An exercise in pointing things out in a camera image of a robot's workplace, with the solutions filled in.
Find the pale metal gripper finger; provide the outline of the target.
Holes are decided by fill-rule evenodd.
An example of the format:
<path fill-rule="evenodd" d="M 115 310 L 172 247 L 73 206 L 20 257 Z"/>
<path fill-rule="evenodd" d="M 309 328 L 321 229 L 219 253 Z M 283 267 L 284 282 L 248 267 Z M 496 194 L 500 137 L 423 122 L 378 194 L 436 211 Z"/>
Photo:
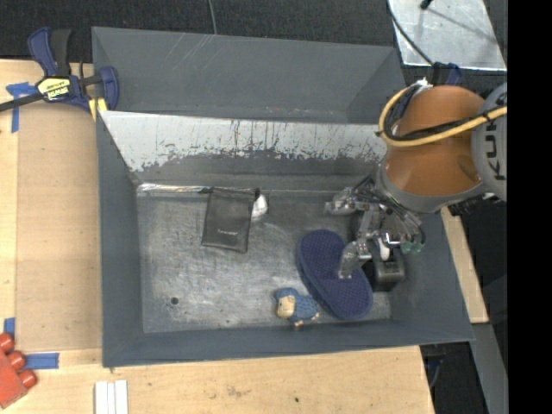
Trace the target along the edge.
<path fill-rule="evenodd" d="M 324 205 L 324 211 L 332 216 L 349 216 L 359 210 L 357 190 L 352 187 L 337 192 Z"/>
<path fill-rule="evenodd" d="M 337 275 L 340 279 L 350 279 L 354 270 L 361 269 L 373 258 L 366 241 L 352 241 L 342 251 Z"/>

